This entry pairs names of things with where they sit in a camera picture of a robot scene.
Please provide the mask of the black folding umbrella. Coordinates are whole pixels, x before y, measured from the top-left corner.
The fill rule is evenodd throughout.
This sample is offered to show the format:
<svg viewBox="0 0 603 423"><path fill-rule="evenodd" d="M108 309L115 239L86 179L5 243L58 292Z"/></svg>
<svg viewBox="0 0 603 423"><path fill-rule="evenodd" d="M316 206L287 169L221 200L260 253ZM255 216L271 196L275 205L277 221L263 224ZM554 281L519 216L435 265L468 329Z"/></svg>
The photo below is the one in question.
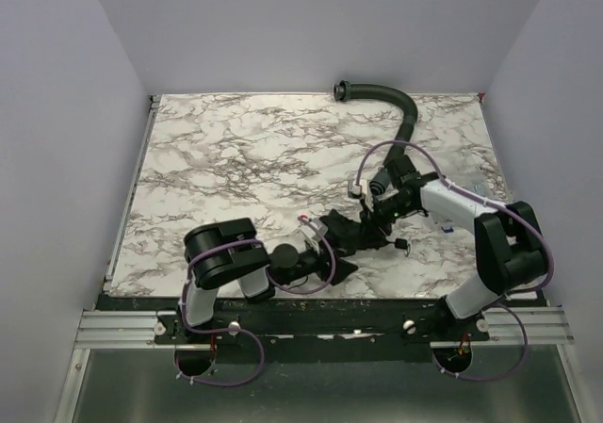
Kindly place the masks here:
<svg viewBox="0 0 603 423"><path fill-rule="evenodd" d="M388 239L393 233L393 220L376 212L362 211L360 220L351 220L332 209L319 221L326 226L326 238L342 256L352 256L359 251L379 250L388 245L402 250L406 256L411 252L408 239Z"/></svg>

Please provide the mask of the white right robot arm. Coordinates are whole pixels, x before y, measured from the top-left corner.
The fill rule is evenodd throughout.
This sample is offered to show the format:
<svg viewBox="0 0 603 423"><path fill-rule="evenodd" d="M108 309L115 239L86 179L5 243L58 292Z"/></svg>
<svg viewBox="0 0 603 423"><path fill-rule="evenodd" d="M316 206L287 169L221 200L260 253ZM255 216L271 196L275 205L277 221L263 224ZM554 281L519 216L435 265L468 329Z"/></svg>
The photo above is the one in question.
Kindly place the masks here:
<svg viewBox="0 0 603 423"><path fill-rule="evenodd" d="M552 274L552 253L528 203L492 201L457 186L439 170L421 174L406 155L390 162L387 174L396 189L392 196L375 199L370 190L361 191L368 226L390 234L398 219L435 213L474 237L476 272L443 298L444 317L473 317L517 287Z"/></svg>

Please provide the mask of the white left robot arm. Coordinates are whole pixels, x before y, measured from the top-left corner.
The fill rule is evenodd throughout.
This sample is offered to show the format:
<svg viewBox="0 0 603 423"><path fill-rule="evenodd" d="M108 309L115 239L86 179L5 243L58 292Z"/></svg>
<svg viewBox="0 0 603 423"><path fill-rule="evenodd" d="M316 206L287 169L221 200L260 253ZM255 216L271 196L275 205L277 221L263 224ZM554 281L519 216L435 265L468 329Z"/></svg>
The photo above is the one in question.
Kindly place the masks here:
<svg viewBox="0 0 603 423"><path fill-rule="evenodd" d="M327 227L300 216L306 250L280 244L272 252L257 238L249 218L199 226L184 238L187 275L179 312L191 333L208 334L221 287L238 283L245 300L260 303L280 289L307 296L337 285L358 267L342 259L327 238Z"/></svg>

